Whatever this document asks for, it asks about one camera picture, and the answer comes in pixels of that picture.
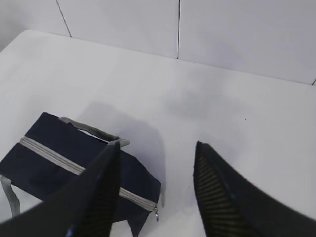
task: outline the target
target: white wall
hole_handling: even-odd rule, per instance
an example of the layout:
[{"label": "white wall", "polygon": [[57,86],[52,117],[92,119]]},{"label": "white wall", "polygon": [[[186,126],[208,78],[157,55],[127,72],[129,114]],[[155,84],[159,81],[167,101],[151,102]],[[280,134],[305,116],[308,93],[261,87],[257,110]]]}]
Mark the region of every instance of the white wall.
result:
[{"label": "white wall", "polygon": [[55,0],[0,0],[0,51],[26,29],[69,35]]},{"label": "white wall", "polygon": [[71,35],[177,57],[178,0],[58,0]]},{"label": "white wall", "polygon": [[315,0],[181,0],[179,58],[311,84]]}]

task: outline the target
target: zipper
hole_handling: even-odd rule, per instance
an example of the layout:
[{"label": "zipper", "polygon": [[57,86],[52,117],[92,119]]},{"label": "zipper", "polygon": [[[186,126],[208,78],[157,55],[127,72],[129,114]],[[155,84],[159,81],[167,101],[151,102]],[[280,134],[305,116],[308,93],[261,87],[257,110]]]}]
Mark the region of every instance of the zipper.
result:
[{"label": "zipper", "polygon": [[[73,174],[80,175],[84,171],[84,168],[82,166],[29,137],[21,138],[19,143],[24,147],[30,149],[31,151],[35,152],[36,154],[40,155],[41,157],[45,158],[46,160],[54,163],[59,167],[62,167],[63,169]],[[156,220],[159,221],[158,207],[154,201],[138,196],[122,187],[119,188],[119,196],[135,203],[136,205],[139,205],[141,208],[147,211],[154,212],[156,215]]]}]

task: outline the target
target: bag handle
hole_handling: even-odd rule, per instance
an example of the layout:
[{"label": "bag handle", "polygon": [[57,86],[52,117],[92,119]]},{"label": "bag handle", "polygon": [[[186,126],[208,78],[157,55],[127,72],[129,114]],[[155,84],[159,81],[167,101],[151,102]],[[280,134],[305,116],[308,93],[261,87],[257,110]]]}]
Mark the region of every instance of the bag handle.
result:
[{"label": "bag handle", "polygon": [[79,130],[86,131],[86,132],[90,133],[91,135],[96,136],[97,138],[100,138],[104,141],[108,141],[108,142],[119,141],[120,147],[125,147],[125,146],[129,145],[129,143],[130,143],[129,140],[121,139],[118,136],[111,135],[109,133],[106,133],[106,132],[98,129],[98,128],[89,126],[89,125],[84,124],[84,123],[74,121],[74,120],[67,118],[67,117],[61,117],[61,118],[59,118],[59,120],[61,120],[64,123],[71,123],[75,128],[77,128]]},{"label": "bag handle", "polygon": [[0,176],[0,181],[2,184],[3,191],[6,195],[6,198],[9,201],[12,217],[15,217],[20,214],[20,201],[17,195],[12,190],[11,180],[4,176]]}]

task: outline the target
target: wall seam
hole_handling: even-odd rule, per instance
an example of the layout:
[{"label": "wall seam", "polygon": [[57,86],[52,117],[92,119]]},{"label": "wall seam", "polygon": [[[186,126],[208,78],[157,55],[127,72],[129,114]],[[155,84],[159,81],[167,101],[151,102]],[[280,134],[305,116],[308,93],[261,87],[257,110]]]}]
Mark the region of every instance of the wall seam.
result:
[{"label": "wall seam", "polygon": [[67,22],[66,22],[66,20],[65,20],[64,14],[63,14],[63,12],[61,11],[59,2],[58,2],[58,0],[55,0],[55,1],[56,1],[56,3],[57,3],[58,8],[59,8],[60,14],[61,14],[61,16],[62,16],[62,18],[63,18],[63,20],[64,20],[64,22],[65,22],[65,25],[66,25],[67,31],[68,31],[68,33],[69,33],[69,36],[72,37],[72,35],[71,35],[71,33],[70,33],[70,30],[69,30],[69,27],[68,27],[68,25],[67,25]]},{"label": "wall seam", "polygon": [[177,59],[179,59],[179,45],[180,45],[180,8],[181,8],[181,0],[179,0],[179,4],[178,4],[178,54],[177,54]]}]

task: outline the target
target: gray strap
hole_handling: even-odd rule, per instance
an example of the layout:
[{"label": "gray strap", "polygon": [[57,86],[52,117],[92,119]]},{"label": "gray strap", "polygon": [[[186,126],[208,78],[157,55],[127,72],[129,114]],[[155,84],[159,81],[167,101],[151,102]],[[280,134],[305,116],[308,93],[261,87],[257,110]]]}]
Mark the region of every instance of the gray strap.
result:
[{"label": "gray strap", "polygon": [[74,120],[67,118],[67,117],[61,117],[59,119],[64,123],[71,123],[75,128],[77,128],[79,130],[86,131],[86,132],[90,133],[91,135],[96,136],[97,138],[100,138],[104,141],[108,141],[108,142],[119,141],[121,147],[129,145],[128,140],[121,139],[118,136],[114,136],[114,135],[111,135],[111,134],[106,133],[104,131],[101,131],[98,128],[89,126],[89,125],[84,124],[84,123],[74,121]]},{"label": "gray strap", "polygon": [[16,194],[12,190],[11,180],[9,180],[8,178],[4,176],[1,176],[0,181],[3,187],[3,191],[6,195],[6,198],[9,201],[12,217],[15,217],[21,213],[19,198],[16,196]]}]

